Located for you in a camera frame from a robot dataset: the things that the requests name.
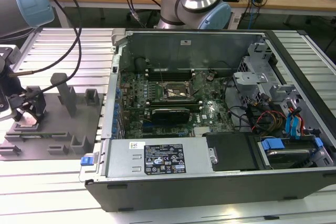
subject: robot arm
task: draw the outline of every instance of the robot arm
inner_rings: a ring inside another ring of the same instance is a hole
[[[230,15],[222,0],[161,0],[158,28],[223,29]]]
[[[37,28],[55,18],[49,0],[0,0],[0,6],[0,37]]]

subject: connector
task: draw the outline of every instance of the connector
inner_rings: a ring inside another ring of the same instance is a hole
[[[260,98],[265,102],[270,102],[271,101],[271,98],[268,95],[266,95],[265,93],[262,93],[260,95]]]
[[[292,113],[290,113],[290,116],[296,116],[297,114],[299,114],[302,111],[301,107],[297,107]]]

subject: warning label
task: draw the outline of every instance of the warning label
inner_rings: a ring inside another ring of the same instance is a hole
[[[182,144],[145,145],[147,175],[186,173]]]

